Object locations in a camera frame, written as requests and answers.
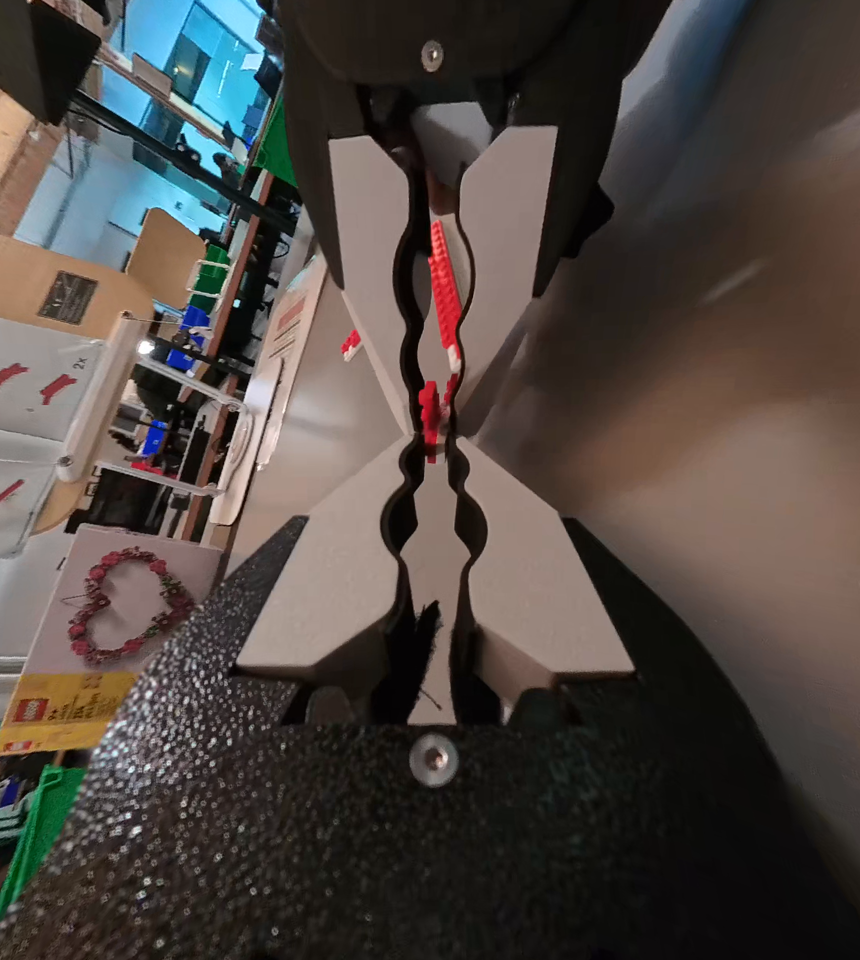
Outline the red and white lego frame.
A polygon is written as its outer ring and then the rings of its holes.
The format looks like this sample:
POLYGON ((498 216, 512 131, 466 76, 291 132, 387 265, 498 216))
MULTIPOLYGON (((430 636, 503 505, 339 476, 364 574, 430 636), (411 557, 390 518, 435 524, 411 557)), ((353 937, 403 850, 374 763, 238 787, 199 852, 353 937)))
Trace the red and white lego frame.
POLYGON ((343 267, 343 297, 354 328, 341 345, 341 358, 351 362, 365 353, 377 376, 403 378, 404 296, 419 298, 430 292, 432 306, 418 310, 436 322, 440 347, 431 349, 428 357, 433 364, 422 376, 438 387, 444 387, 452 374, 460 381, 464 362, 457 330, 471 290, 472 264, 457 216, 431 216, 429 252, 418 251, 410 260, 415 269, 411 286, 404 283, 403 247, 393 246, 391 240, 391 235, 377 231, 373 240, 357 239, 350 246, 349 264, 343 267))

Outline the small green storage bin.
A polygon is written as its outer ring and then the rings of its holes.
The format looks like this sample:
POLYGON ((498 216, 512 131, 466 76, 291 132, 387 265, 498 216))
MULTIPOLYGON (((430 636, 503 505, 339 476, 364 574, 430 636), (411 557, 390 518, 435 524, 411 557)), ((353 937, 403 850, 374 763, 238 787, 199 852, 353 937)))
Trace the small green storage bin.
POLYGON ((196 259, 189 269, 186 284, 189 297, 219 299, 231 271, 229 254, 221 246, 206 244, 204 256, 196 259))

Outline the green plastic bin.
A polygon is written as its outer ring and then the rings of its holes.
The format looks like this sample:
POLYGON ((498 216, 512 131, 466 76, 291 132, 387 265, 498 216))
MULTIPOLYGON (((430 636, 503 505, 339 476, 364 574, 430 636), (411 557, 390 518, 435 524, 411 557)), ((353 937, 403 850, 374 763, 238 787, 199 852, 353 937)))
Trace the green plastic bin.
POLYGON ((87 770, 81 767, 48 764, 43 768, 38 785, 31 794, 28 815, 0 890, 0 921, 50 854, 86 773, 87 770))
POLYGON ((283 101, 283 93, 278 92, 269 109, 265 128, 256 142, 256 153, 252 165, 268 172, 276 180, 297 189, 283 101))

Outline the lego instruction booklet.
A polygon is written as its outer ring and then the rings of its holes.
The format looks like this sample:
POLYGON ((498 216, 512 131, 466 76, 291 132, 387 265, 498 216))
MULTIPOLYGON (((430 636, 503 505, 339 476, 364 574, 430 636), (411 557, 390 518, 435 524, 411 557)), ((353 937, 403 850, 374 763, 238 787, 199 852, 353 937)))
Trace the lego instruction booklet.
POLYGON ((19 553, 32 533, 103 348, 0 318, 0 558, 19 553))

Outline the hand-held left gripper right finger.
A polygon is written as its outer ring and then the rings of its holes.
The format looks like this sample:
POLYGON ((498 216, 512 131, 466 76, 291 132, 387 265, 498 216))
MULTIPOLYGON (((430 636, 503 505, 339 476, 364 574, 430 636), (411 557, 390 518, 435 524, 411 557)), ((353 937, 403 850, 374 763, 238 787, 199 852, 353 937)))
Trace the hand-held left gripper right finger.
POLYGON ((627 678, 635 667, 561 515, 479 447, 458 438, 468 504, 470 669, 499 698, 627 678))

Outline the white paper sheet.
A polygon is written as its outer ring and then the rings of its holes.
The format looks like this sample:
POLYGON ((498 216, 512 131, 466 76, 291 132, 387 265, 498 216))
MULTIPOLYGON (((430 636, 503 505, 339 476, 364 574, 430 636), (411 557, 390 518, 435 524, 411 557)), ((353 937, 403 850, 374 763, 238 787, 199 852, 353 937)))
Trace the white paper sheet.
POLYGON ((269 354, 261 363, 257 378, 257 384, 268 396, 261 406, 263 431, 256 452, 257 472, 266 469, 278 446, 327 279, 326 258, 321 252, 315 252, 286 289, 280 304, 282 311, 276 315, 269 354))

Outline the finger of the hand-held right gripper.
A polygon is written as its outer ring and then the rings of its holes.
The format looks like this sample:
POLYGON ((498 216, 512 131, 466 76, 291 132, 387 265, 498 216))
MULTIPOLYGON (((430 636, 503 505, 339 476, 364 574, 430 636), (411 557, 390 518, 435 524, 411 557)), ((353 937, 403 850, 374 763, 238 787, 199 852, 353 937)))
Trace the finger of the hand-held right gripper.
POLYGON ((556 126, 507 126, 461 174, 457 226, 470 285, 455 338, 454 430, 475 436, 494 404, 495 361, 534 299, 556 126))
POLYGON ((401 432, 420 431, 418 346, 424 311, 414 290, 412 178, 374 138, 328 144, 342 294, 401 432))

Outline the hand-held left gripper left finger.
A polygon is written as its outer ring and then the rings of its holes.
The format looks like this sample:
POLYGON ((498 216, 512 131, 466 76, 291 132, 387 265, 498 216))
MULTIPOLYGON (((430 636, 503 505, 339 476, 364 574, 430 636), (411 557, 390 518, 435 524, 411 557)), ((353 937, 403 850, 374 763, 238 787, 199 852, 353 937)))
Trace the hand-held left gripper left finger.
POLYGON ((310 685, 378 685, 412 607, 403 547, 416 532, 424 443, 396 440, 308 514, 236 666, 310 685))

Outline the white and yellow lego box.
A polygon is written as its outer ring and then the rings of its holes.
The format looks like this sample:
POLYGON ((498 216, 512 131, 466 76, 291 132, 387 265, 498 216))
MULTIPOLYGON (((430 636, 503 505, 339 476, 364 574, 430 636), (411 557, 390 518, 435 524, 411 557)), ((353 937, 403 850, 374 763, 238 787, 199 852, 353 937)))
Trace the white and yellow lego box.
POLYGON ((80 526, 0 726, 0 757, 95 748, 217 582, 223 551, 80 526))

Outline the person's right hand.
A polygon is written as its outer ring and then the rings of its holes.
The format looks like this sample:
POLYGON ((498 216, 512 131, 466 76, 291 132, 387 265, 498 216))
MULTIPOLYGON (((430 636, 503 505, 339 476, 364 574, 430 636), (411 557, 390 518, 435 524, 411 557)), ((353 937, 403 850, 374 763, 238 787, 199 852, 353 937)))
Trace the person's right hand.
POLYGON ((429 167, 424 170, 428 206, 436 218, 456 215, 459 210, 459 195, 455 187, 441 181, 429 167))

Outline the red and white lego assembly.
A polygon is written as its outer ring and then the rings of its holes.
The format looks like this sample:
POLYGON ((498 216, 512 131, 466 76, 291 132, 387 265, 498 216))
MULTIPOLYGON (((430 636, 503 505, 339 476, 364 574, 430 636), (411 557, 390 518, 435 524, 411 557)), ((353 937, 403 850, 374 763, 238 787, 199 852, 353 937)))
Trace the red and white lego assembly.
POLYGON ((445 453, 451 421, 451 399, 459 381, 459 374, 452 373, 444 384, 443 391, 436 381, 427 380, 418 392, 423 451, 428 464, 436 464, 445 453))

